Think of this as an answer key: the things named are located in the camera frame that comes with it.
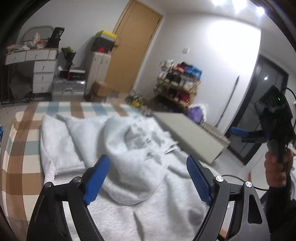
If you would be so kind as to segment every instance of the black cable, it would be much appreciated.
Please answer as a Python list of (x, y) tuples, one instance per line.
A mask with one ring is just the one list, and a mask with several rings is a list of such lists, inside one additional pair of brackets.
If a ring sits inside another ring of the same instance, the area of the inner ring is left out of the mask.
[(294, 96), (294, 98), (295, 98), (295, 101), (296, 101), (296, 95), (294, 94), (294, 92), (293, 92), (290, 88), (288, 88), (288, 87), (283, 88), (283, 89), (282, 89), (282, 92), (283, 92), (284, 90), (289, 90), (289, 91), (291, 91), (291, 93), (293, 94), (293, 96)]
[[(240, 181), (242, 181), (242, 182), (246, 182), (246, 181), (244, 181), (243, 179), (241, 179), (241, 178), (239, 178), (239, 177), (236, 177), (236, 176), (233, 176), (233, 175), (222, 175), (222, 177), (234, 177), (234, 178), (236, 178), (236, 179), (238, 179), (238, 180), (240, 180)], [(255, 187), (254, 185), (253, 185), (253, 187), (254, 187), (255, 189), (257, 189), (257, 190), (268, 191), (268, 189), (258, 188), (258, 187)]]

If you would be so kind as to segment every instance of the checkered bedsheet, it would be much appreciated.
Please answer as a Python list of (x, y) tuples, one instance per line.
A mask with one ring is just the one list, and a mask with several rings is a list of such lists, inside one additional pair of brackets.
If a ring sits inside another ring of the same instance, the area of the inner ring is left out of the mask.
[(90, 102), (40, 102), (15, 115), (7, 141), (1, 180), (1, 206), (17, 238), (26, 240), (31, 215), (43, 187), (39, 129), (47, 114), (88, 118), (100, 115), (128, 116), (138, 110), (128, 105)]

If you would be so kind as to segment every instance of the silver screw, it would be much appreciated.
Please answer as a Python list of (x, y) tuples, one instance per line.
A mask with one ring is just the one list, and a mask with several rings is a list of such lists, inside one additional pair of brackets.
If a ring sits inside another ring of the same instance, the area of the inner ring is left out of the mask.
[(52, 186), (52, 183), (51, 182), (47, 182), (47, 183), (45, 183), (45, 185), (44, 185), (46, 188), (50, 188), (51, 186)]
[(221, 177), (221, 176), (217, 176), (217, 177), (216, 177), (216, 181), (221, 183), (221, 182), (224, 181), (224, 178)]
[(73, 182), (75, 182), (75, 183), (81, 182), (81, 177), (75, 177), (75, 178), (73, 178)]
[(250, 188), (250, 187), (253, 186), (253, 184), (252, 184), (251, 182), (247, 181), (247, 182), (246, 182), (246, 186), (247, 186), (248, 188)]

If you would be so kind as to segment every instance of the person's arm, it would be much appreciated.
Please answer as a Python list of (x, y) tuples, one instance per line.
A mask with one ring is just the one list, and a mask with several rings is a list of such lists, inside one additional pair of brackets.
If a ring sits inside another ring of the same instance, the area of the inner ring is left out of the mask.
[[(288, 150), (283, 163), (290, 173), (293, 154)], [(290, 200), (291, 177), (282, 172), (283, 164), (270, 153), (266, 154), (266, 180), (270, 186), (267, 191), (265, 207), (266, 218), (271, 233), (271, 240), (295, 240), (296, 235), (296, 202)]]

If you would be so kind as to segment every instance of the wall switch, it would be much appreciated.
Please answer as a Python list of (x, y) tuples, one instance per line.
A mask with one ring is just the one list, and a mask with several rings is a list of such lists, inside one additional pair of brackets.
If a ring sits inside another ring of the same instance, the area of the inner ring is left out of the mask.
[(185, 48), (185, 49), (183, 49), (183, 52), (182, 53), (187, 54), (188, 51), (189, 51), (189, 48)]

